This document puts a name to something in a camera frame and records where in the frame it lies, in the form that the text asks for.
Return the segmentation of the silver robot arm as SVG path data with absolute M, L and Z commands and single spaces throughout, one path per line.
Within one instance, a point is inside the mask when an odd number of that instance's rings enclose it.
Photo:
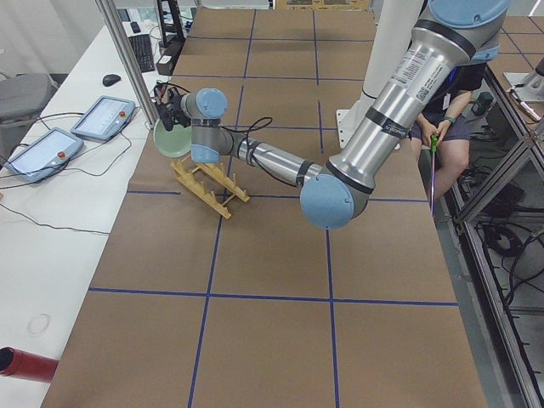
M 224 128 L 228 102 L 216 88 L 170 88 L 157 102 L 159 117 L 166 129 L 190 130 L 194 162 L 233 156 L 258 167 L 300 189 L 301 208 L 312 224 L 338 229 L 365 210 L 377 172 L 453 70 L 496 57 L 508 8 L 507 1 L 385 2 L 372 50 L 389 57 L 381 91 L 353 105 L 348 116 L 354 130 L 324 165 L 253 139 L 248 131 Z

